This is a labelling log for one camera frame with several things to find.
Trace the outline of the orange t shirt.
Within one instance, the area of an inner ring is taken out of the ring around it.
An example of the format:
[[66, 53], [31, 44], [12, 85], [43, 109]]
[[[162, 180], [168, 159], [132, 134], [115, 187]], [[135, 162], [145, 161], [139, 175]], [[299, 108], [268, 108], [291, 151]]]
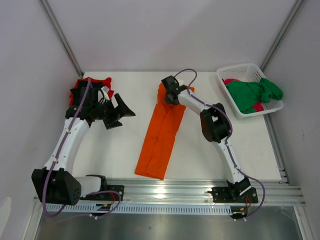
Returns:
[[144, 138], [135, 174], [163, 180], [171, 158], [177, 132], [186, 107], [165, 102], [166, 89], [161, 83], [157, 103]]

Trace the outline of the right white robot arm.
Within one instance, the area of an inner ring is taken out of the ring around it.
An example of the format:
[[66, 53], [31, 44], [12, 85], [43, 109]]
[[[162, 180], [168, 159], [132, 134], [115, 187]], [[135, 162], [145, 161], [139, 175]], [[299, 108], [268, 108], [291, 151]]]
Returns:
[[164, 101], [172, 105], [182, 105], [192, 110], [200, 118], [204, 138], [216, 148], [225, 170], [228, 196], [234, 202], [246, 197], [251, 188], [249, 178], [242, 172], [230, 142], [233, 128], [221, 103], [209, 104], [195, 96], [190, 88], [181, 85], [172, 75], [164, 78]]

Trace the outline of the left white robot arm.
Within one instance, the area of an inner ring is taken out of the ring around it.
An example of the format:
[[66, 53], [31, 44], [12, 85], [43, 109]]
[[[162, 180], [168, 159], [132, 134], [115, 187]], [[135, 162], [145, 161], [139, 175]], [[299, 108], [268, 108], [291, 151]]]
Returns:
[[74, 206], [81, 198], [91, 195], [97, 200], [105, 199], [109, 193], [105, 176], [73, 176], [78, 150], [93, 122], [103, 121], [109, 130], [122, 126], [122, 117], [136, 115], [118, 93], [114, 96], [117, 103], [114, 106], [100, 86], [78, 86], [70, 92], [73, 101], [65, 113], [58, 143], [44, 167], [34, 169], [31, 175], [37, 196], [43, 204]]

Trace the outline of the black folded t shirt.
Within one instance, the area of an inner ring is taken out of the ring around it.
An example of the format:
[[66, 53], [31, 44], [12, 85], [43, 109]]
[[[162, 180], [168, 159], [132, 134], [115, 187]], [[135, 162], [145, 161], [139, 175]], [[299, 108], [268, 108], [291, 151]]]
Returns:
[[[87, 89], [88, 82], [88, 77], [84, 79], [78, 79], [74, 88], [70, 89], [70, 107], [78, 107], [80, 105], [85, 94], [85, 90]], [[82, 107], [89, 107], [90, 105], [97, 104], [99, 101], [98, 91], [103, 86], [103, 81], [91, 79]]]

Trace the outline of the green t shirt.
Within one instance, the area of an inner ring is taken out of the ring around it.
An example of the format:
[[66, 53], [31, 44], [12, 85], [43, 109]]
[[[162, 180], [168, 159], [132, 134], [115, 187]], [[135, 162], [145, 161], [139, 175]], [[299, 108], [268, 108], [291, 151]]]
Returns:
[[267, 78], [259, 82], [243, 82], [235, 78], [223, 80], [228, 92], [243, 114], [251, 114], [264, 110], [262, 104], [271, 100], [280, 101], [283, 91]]

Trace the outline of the white plastic basket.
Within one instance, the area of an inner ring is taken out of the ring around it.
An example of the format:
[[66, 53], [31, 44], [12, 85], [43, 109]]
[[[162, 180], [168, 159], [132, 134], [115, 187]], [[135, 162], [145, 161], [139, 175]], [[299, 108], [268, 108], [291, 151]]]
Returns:
[[244, 114], [239, 110], [237, 104], [230, 95], [230, 92], [227, 90], [225, 81], [227, 79], [235, 79], [246, 83], [260, 82], [261, 78], [266, 78], [266, 76], [264, 75], [262, 70], [254, 63], [242, 63], [222, 67], [216, 71], [216, 75], [221, 85], [221, 89], [224, 92], [224, 95], [227, 98], [227, 101], [238, 120], [270, 114], [279, 111], [284, 107], [284, 103], [282, 100], [271, 99], [270, 102], [261, 104], [263, 107], [263, 111]]

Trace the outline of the pink t shirt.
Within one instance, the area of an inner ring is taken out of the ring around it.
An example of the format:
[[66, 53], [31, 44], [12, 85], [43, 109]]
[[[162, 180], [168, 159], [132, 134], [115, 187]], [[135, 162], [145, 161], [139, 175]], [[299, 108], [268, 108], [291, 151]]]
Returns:
[[222, 81], [241, 113], [251, 114], [264, 110], [261, 102], [263, 89], [257, 82], [243, 82], [234, 78]]

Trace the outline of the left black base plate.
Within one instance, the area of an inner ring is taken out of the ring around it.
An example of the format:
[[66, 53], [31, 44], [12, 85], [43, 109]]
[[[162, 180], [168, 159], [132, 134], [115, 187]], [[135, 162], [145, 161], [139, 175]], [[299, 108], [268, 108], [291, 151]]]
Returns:
[[86, 195], [81, 197], [81, 200], [88, 201], [122, 201], [125, 186], [124, 185], [105, 185], [98, 191], [98, 194]]

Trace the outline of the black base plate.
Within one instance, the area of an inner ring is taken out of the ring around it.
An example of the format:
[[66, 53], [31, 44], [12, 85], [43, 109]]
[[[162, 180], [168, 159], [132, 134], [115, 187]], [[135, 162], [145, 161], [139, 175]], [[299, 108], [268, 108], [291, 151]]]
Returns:
[[125, 186], [124, 185], [105, 185], [98, 191], [98, 194], [86, 195], [81, 197], [81, 200], [88, 201], [122, 201]]
[[208, 194], [211, 194], [214, 203], [237, 203], [237, 204], [245, 204], [253, 203], [257, 204], [258, 194], [254, 187], [251, 187], [245, 193], [240, 196], [232, 196], [228, 187], [212, 187], [211, 190], [207, 191]]

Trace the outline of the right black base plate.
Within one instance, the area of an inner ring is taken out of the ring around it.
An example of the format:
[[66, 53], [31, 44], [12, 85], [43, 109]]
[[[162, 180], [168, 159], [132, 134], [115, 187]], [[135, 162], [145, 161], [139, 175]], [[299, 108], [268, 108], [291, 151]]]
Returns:
[[214, 203], [237, 203], [237, 204], [245, 204], [253, 203], [257, 204], [258, 194], [254, 187], [251, 187], [245, 193], [240, 196], [232, 196], [228, 187], [212, 187], [211, 190], [207, 191], [208, 194], [211, 194]]

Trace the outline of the aluminium mounting rail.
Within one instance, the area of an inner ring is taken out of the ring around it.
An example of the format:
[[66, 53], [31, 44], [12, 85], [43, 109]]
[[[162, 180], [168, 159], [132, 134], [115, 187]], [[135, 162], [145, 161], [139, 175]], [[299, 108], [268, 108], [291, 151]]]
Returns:
[[[214, 180], [157, 180], [139, 178], [108, 178], [109, 185], [123, 185], [123, 202], [130, 204], [204, 205], [212, 204], [208, 193], [213, 187], [226, 187], [225, 181]], [[264, 182], [264, 206], [305, 206], [299, 186]]]

